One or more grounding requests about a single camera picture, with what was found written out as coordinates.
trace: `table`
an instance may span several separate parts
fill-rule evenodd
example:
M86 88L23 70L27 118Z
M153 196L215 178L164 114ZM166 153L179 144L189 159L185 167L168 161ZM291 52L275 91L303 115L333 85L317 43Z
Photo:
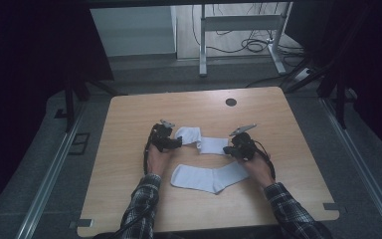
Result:
M234 107L226 99L235 99ZM316 220L335 220L333 203L287 100L279 88L221 90L113 98L107 113L95 167L79 227L80 236L115 231L142 176L143 149L151 127L160 119L181 126L199 126L203 136L228 137L236 127L256 123L250 136L272 155L277 181ZM276 224L269 202L250 179L215 195L173 187L170 177L178 164L221 167L228 155L199 154L195 146L175 150L165 171L154 231L183 231Z

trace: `white desk leg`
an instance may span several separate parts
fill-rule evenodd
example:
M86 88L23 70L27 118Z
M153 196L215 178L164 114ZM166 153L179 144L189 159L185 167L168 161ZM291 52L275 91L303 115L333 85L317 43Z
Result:
M287 20L287 11L289 10L289 2L286 3L284 11L281 13L281 22L279 28L276 30L275 38L273 43L269 44L269 52L273 58L276 69L278 70L279 75L285 75L287 70L285 70L284 64L281 61L281 58L278 55L278 44L281 39L282 32L284 31L285 22Z
M206 6L201 5L200 77L207 77Z

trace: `white wall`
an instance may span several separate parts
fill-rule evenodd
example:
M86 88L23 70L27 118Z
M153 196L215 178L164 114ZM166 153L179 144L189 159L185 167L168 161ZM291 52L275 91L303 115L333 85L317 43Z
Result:
M174 7L91 9L108 57L176 52Z

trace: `hand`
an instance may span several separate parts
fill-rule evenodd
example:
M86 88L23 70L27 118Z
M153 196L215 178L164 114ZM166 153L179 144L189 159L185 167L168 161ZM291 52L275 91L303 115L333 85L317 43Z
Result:
M152 143L148 149L147 172L161 177L172 154L173 149L163 149L163 152L160 152Z
M272 178L269 166L257 152L254 153L254 157L251 160L243 160L242 158L237 158L237 160L262 189L276 183Z

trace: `plaid shirt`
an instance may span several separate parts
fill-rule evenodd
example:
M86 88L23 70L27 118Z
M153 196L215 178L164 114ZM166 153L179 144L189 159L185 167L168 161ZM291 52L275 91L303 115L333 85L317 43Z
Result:
M131 195L122 225L139 219L126 229L120 238L153 238L153 224L158 202L158 190L161 178L155 174L145 175ZM275 183L265 189L276 218L286 238L323 238L315 227L314 219L290 195L281 183Z

